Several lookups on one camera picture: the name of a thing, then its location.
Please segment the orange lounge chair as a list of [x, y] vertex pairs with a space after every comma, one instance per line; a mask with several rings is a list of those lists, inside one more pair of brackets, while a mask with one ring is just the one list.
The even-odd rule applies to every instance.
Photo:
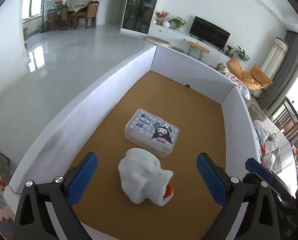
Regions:
[[257, 65], [254, 65], [249, 71], [243, 71], [238, 61], [232, 58], [227, 62], [227, 68], [243, 82], [249, 90], [263, 89], [272, 84], [272, 81]]

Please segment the small wooden bench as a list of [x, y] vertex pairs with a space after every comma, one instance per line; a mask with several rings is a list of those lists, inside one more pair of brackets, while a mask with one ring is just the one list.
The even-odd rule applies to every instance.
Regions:
[[210, 53], [210, 51], [208, 49], [206, 49], [205, 47], [203, 47], [203, 46], [201, 46], [197, 43], [194, 43], [192, 41], [188, 41], [188, 45], [190, 46], [190, 48], [189, 48], [189, 51], [188, 51], [187, 55], [190, 55], [194, 49], [198, 49], [200, 51], [199, 52], [199, 58], [198, 58], [199, 61], [202, 60], [202, 57], [203, 57], [204, 54]]

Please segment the wooden dining chair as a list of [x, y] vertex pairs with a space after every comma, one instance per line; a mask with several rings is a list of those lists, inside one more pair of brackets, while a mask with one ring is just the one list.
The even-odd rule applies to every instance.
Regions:
[[96, 26], [96, 18], [98, 11], [99, 2], [91, 1], [87, 6], [79, 9], [76, 13], [76, 27], [79, 27], [80, 19], [85, 19], [85, 27], [91, 28]]

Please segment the dark glass cabinet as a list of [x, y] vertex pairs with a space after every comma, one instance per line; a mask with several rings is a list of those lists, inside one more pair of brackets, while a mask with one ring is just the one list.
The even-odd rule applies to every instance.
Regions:
[[127, 0], [122, 28], [147, 34], [157, 0]]

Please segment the pile of white gloves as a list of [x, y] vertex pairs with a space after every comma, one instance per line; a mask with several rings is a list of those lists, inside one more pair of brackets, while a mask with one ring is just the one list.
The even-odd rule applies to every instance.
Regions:
[[273, 151], [278, 149], [278, 145], [274, 141], [269, 141], [269, 132], [264, 128], [260, 120], [253, 120], [253, 127], [256, 132], [260, 144], [260, 160], [261, 165], [272, 171], [276, 156]]

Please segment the clear plastic floss box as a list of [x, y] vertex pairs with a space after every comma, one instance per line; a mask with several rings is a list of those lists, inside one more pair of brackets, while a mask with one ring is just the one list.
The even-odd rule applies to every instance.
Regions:
[[124, 137], [158, 157], [174, 148], [179, 128], [144, 109], [138, 109], [124, 128]]

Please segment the white standing air conditioner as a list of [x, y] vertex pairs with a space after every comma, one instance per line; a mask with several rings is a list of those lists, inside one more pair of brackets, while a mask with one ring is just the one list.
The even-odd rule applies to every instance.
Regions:
[[272, 79], [277, 73], [287, 52], [288, 52], [287, 43], [282, 38], [276, 37], [273, 47], [268, 53], [263, 65], [261, 66], [261, 70], [270, 79]]

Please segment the white tv console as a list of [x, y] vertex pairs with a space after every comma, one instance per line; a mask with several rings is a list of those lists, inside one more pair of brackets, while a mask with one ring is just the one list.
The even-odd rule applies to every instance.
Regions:
[[[204, 54], [201, 62], [212, 67], [215, 67], [218, 63], [226, 65], [226, 63], [230, 60], [230, 57], [226, 56], [219, 50], [189, 35], [181, 33], [180, 31], [165, 28], [161, 25], [151, 24], [148, 34], [170, 42], [171, 47], [177, 48], [180, 52], [183, 52], [186, 55], [190, 48], [188, 41], [192, 41], [205, 47], [210, 51], [210, 53]], [[194, 49], [189, 56], [199, 60], [199, 52], [200, 51], [198, 49]]]

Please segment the red flower vase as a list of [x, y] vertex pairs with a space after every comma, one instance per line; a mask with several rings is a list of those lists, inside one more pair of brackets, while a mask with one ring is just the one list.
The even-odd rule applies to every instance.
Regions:
[[169, 12], [167, 12], [167, 11], [164, 11], [164, 10], [162, 10], [162, 11], [157, 11], [156, 12], [156, 18], [157, 18], [157, 22], [156, 22], [156, 24], [157, 25], [162, 25], [162, 23], [163, 23], [163, 21], [165, 20], [165, 18], [167, 17], [167, 16], [169, 16]]

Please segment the green potted plant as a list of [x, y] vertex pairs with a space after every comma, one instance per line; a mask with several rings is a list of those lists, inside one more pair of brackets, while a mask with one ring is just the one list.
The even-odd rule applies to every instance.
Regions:
[[170, 23], [170, 25], [173, 26], [174, 30], [180, 30], [182, 27], [184, 27], [187, 24], [186, 20], [179, 16], [170, 19], [169, 23]]

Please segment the patterned fabric cushion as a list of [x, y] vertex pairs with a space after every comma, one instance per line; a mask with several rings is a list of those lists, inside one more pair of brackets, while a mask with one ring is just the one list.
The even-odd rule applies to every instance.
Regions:
[[248, 90], [246, 85], [242, 81], [240, 81], [234, 74], [232, 74], [223, 63], [218, 63], [216, 65], [216, 70], [233, 81], [243, 97], [245, 97], [247, 100], [251, 98], [250, 91]]

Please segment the black flat television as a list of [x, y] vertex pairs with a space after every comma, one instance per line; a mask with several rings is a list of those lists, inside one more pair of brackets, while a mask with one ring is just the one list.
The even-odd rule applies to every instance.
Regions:
[[193, 20], [189, 33], [191, 36], [208, 42], [218, 49], [223, 49], [230, 37], [230, 33], [226, 30], [198, 16]]

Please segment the white knitted glove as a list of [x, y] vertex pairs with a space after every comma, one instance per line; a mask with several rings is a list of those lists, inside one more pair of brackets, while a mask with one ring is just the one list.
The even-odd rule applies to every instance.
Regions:
[[135, 204], [149, 199], [164, 206], [173, 197], [173, 172], [161, 168], [159, 159], [142, 148], [128, 150], [118, 164], [121, 188]]

